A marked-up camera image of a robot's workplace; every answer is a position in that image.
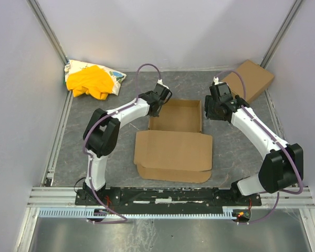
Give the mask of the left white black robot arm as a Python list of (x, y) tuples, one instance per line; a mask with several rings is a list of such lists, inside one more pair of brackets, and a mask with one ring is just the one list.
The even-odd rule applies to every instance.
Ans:
[(120, 129), (141, 117), (157, 117), (171, 97), (169, 87), (159, 80), (154, 90), (140, 94), (125, 105), (93, 112), (83, 134), (83, 152), (88, 156), (88, 172), (83, 184), (86, 192), (92, 195), (105, 188), (107, 160), (116, 147)]

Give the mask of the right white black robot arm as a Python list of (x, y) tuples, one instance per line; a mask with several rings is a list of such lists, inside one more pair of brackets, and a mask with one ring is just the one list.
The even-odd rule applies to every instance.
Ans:
[(214, 78), (205, 97), (205, 115), (210, 120), (227, 121), (239, 129), (262, 157), (257, 174), (231, 184), (226, 197), (238, 202), (260, 193), (303, 191), (303, 149), (276, 136), (240, 96), (233, 96), (227, 83)]

